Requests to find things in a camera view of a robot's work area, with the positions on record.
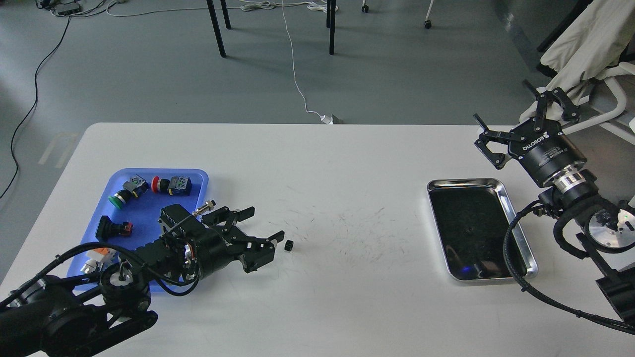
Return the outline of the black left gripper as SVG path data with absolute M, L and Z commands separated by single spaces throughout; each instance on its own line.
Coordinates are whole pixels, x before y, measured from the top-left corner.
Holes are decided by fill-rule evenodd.
M 245 273 L 251 273 L 274 260 L 277 244 L 284 241 L 284 231 L 267 238 L 248 237 L 236 223 L 254 216 L 255 208 L 232 210 L 227 206 L 202 216 L 204 226 L 185 228 L 185 238 L 193 242 L 193 257 L 200 277 L 240 261 Z

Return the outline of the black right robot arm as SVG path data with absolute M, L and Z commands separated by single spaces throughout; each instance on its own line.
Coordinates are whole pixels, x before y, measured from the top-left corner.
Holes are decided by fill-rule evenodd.
M 498 170 L 510 159 L 518 163 L 543 189 L 536 201 L 515 215 L 505 233 L 503 254 L 511 276 L 523 292 L 548 305 L 603 327 L 634 333 L 634 269 L 613 269 L 601 253 L 622 253 L 634 247 L 634 209 L 627 204 L 603 198 L 595 184 L 596 176 L 583 168 L 586 157 L 565 136 L 558 120 L 547 118 L 548 106 L 558 102 L 562 120 L 576 123 L 580 119 L 574 105 L 562 88 L 538 93 L 535 115 L 508 132 L 489 129 L 478 116 L 482 128 L 475 145 Z M 528 213 L 544 213 L 556 219 L 553 237 L 558 246 L 576 258 L 590 258 L 603 274 L 597 286 L 619 319 L 610 319 L 573 309 L 542 294 L 519 275 L 509 255 L 512 230 Z

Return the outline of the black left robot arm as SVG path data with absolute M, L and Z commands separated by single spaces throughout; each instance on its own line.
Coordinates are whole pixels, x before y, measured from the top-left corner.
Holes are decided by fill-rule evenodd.
M 57 255 L 1 302 L 1 355 L 92 357 L 156 323 L 157 313 L 149 308 L 151 282 L 181 297 L 233 261 L 251 273 L 274 260 L 283 231 L 250 237 L 237 223 L 254 216 L 252 206 L 239 211 L 214 206 L 208 201 L 192 213 L 181 205 L 165 206 L 159 238 L 134 250 L 87 242 Z M 51 274 L 94 248 L 113 249 L 119 261 L 68 278 Z

